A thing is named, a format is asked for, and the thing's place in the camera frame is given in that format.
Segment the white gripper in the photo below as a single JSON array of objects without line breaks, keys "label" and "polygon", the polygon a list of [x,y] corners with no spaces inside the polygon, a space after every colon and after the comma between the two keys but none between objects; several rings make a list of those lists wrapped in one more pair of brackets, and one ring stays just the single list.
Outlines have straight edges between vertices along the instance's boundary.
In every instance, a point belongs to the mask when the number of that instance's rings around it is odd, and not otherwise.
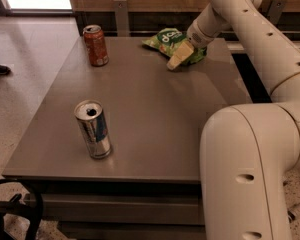
[{"label": "white gripper", "polygon": [[167,63],[169,70],[175,70],[182,62],[187,60],[193,53],[195,48],[205,48],[214,38],[204,34],[198,25],[198,21],[194,20],[187,29],[187,38],[190,41],[184,41],[173,53]]}]

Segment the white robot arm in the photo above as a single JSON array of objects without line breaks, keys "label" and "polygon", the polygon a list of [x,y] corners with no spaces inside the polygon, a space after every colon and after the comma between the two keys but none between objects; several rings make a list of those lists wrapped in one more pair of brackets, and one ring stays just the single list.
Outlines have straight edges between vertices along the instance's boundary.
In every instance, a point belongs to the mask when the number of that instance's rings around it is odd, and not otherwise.
[{"label": "white robot arm", "polygon": [[300,168],[300,49],[262,16],[262,0],[210,0],[168,66],[232,28],[271,100],[214,113],[200,141],[207,240],[292,240],[284,174]]}]

